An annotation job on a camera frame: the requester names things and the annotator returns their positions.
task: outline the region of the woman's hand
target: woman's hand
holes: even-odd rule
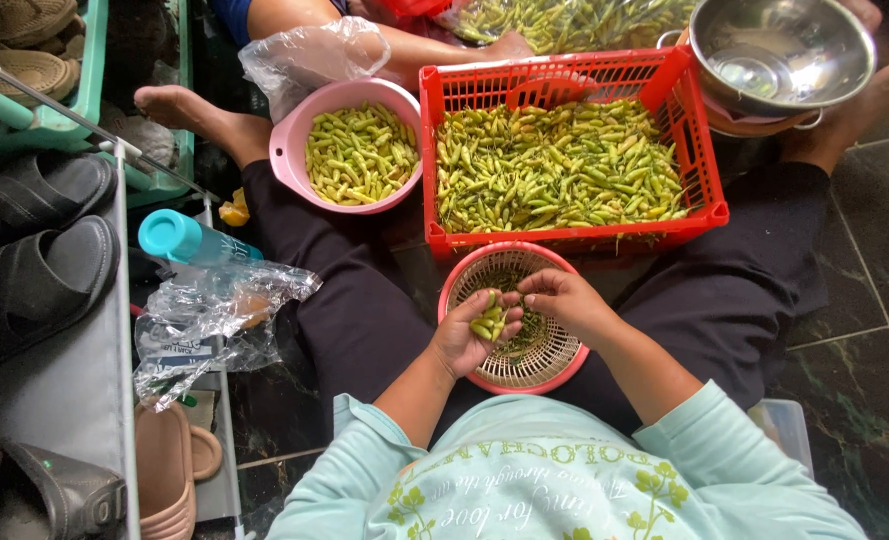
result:
[[[602,338],[602,329],[624,324],[598,291],[577,274],[545,268],[525,277],[517,290],[526,295],[528,308],[553,316],[569,334],[592,348]]]
[[[438,325],[438,331],[431,338],[431,344],[428,345],[428,351],[435,354],[455,380],[474,371],[496,346],[496,343],[477,335],[469,325],[487,308],[490,296],[488,290],[494,290],[497,294],[497,304],[502,308],[513,306],[521,299],[521,295],[516,292],[502,294],[497,289],[479,290],[444,317]],[[520,307],[508,310],[505,327],[498,341],[514,338],[514,335],[521,330],[522,315],[524,311]]]

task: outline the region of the person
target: person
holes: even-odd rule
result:
[[[789,133],[779,163],[729,185],[730,222],[662,254],[615,308],[555,270],[503,291],[503,307],[523,296],[593,350],[543,397],[489,396],[463,377],[493,347],[468,327],[486,291],[428,324],[366,216],[274,178],[269,121],[177,86],[135,102],[230,153],[268,259],[324,282],[278,331],[314,362],[335,438],[268,538],[865,537],[744,410],[795,317],[826,302],[811,248],[829,176],[889,114],[889,66],[818,128]],[[509,310],[503,339],[520,316]]]
[[[516,31],[501,36],[481,48],[465,48],[428,37],[407,33],[393,26],[393,15],[382,0],[213,0],[219,19],[231,30],[238,46],[263,40],[278,32],[299,26],[323,26],[344,16],[357,16],[377,24],[390,46],[390,59],[379,76],[389,77],[411,92],[417,91],[418,71],[425,66],[451,66],[473,62],[522,59],[534,55],[524,37]],[[383,54],[376,40],[363,40],[362,46],[375,47],[370,58]]]

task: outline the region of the bottle cap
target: bottle cap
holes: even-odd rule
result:
[[[183,213],[155,210],[141,223],[138,242],[149,255],[188,264],[201,245],[201,226]]]

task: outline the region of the pink slipper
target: pink slipper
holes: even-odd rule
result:
[[[195,481],[221,467],[221,443],[192,426],[179,404],[134,411],[142,540],[190,540],[198,516]]]

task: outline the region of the turquoise water bottle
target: turquoise water bottle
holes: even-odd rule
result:
[[[149,214],[138,229],[138,241],[149,255],[182,264],[207,267],[232,260],[264,259],[254,246],[170,209]]]

